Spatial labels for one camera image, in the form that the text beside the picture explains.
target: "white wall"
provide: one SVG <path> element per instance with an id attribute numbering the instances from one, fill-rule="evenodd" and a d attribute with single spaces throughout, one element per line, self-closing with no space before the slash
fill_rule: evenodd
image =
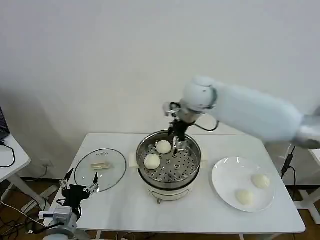
<path id="1" fill-rule="evenodd" d="M 194 75 L 310 113 L 320 103 L 319 8 L 316 0 L 2 0 L 0 105 L 32 163 L 51 160 L 56 178 L 86 133 L 167 128 L 162 103 L 178 101 Z"/>

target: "table leg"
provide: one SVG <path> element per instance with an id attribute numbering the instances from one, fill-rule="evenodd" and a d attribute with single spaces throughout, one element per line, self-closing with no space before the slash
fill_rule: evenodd
<path id="1" fill-rule="evenodd" d="M 5 198 L 7 197 L 8 193 L 10 192 L 10 190 L 14 187 L 14 185 L 12 183 L 10 183 L 10 185 L 8 186 L 7 190 L 4 191 L 4 193 L 1 196 L 1 201 L 4 201 Z"/>
<path id="2" fill-rule="evenodd" d="M 310 195 L 306 190 L 299 190 L 302 196 L 302 201 L 295 201 L 294 204 L 299 210 L 308 210 L 315 222 L 315 224 L 320 225 L 320 214 L 315 206 L 315 202 L 320 200 L 320 188 L 311 193 Z"/>
<path id="3" fill-rule="evenodd" d="M 18 175 L 13 174 L 7 180 L 13 185 L 15 185 L 18 189 L 20 189 L 21 192 L 29 195 L 34 200 L 36 200 L 36 202 L 40 205 L 41 209 L 44 210 L 46 206 L 46 201 L 43 198 L 41 198 L 36 192 L 34 192 L 24 181 L 22 181 L 22 179 Z"/>
<path id="4" fill-rule="evenodd" d="M 101 233 L 102 233 L 101 230 L 97 231 L 96 235 L 95 235 L 95 239 L 100 239 L 101 238 Z"/>
<path id="5" fill-rule="evenodd" d="M 257 240 L 272 240 L 275 239 L 276 237 L 280 236 L 280 233 L 277 234 L 260 234 L 257 236 Z"/>

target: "wall outlet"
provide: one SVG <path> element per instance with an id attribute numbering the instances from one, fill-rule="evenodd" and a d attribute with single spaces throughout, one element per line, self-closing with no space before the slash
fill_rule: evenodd
<path id="1" fill-rule="evenodd" d="M 52 162 L 49 160 L 49 159 L 47 159 L 47 158 L 43 158 L 43 159 L 41 159 L 40 160 L 40 164 L 41 164 L 41 166 L 45 166 L 45 167 L 53 167 L 54 165 L 52 164 Z"/>

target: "white table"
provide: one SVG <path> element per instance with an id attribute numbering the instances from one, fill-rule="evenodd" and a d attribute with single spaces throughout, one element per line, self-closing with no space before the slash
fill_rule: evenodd
<path id="1" fill-rule="evenodd" d="M 12 135 L 9 135 L 8 137 L 6 137 L 4 141 L 7 146 L 13 148 L 14 154 L 15 154 L 15 163 L 11 167 L 5 167 L 5 168 L 0 167 L 0 182 L 7 179 L 11 183 L 8 189 L 11 189 L 14 185 L 18 189 L 20 189 L 23 193 L 35 199 L 39 203 L 42 209 L 44 209 L 45 206 L 46 208 L 49 207 L 50 205 L 46 203 L 46 201 L 42 197 L 47 197 L 48 195 L 51 195 L 57 189 L 50 188 L 50 190 L 45 192 L 44 194 L 38 195 L 28 185 L 26 185 L 25 182 L 21 180 L 21 178 L 16 173 L 19 172 L 24 167 L 26 167 L 31 162 L 31 160 Z M 13 161 L 13 153 L 11 149 L 5 146 L 0 146 L 0 165 L 8 166 L 12 163 L 12 161 Z M 1 197 L 1 200 L 3 200 L 6 197 L 8 192 L 9 192 L 8 190 L 4 192 L 4 194 Z M 28 203 L 26 206 L 22 208 L 22 211 L 24 213 L 27 213 L 36 205 L 37 203 L 35 201 L 31 201 L 30 203 Z"/>
<path id="2" fill-rule="evenodd" d="M 88 153 L 113 148 L 129 162 L 131 153 L 146 134 L 89 133 L 70 168 Z M 157 204 L 148 195 L 136 168 L 128 168 L 123 179 L 113 188 L 93 194 L 81 203 L 82 217 L 77 223 L 81 230 L 201 233 L 201 234 L 282 234 L 300 233 L 306 227 L 282 182 L 262 142 L 246 135 L 193 135 L 208 156 L 186 197 Z M 247 213 L 230 207 L 210 184 L 214 164 L 230 156 L 241 156 L 256 161 L 268 172 L 275 186 L 272 205 L 261 212 Z M 56 200 L 62 198 L 58 191 Z"/>

